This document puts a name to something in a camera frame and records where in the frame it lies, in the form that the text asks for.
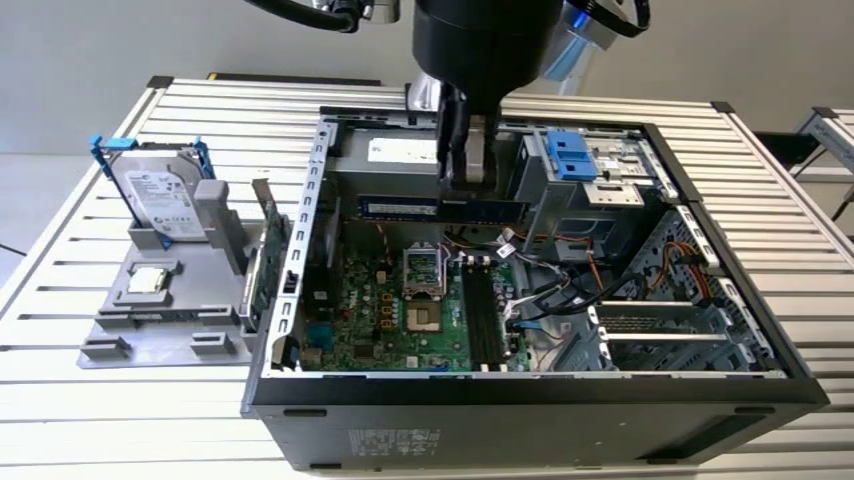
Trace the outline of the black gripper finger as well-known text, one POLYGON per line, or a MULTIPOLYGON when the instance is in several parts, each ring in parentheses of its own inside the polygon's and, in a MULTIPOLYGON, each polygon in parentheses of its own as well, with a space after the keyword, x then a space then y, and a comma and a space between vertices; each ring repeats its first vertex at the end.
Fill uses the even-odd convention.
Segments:
POLYGON ((465 199, 470 190, 468 141, 472 127, 469 102, 464 92, 444 85, 438 110, 440 207, 445 218, 453 217, 453 200, 465 199))
POLYGON ((466 180, 472 188, 480 192, 492 192, 498 184, 496 135, 494 119, 473 115, 466 141, 466 180))

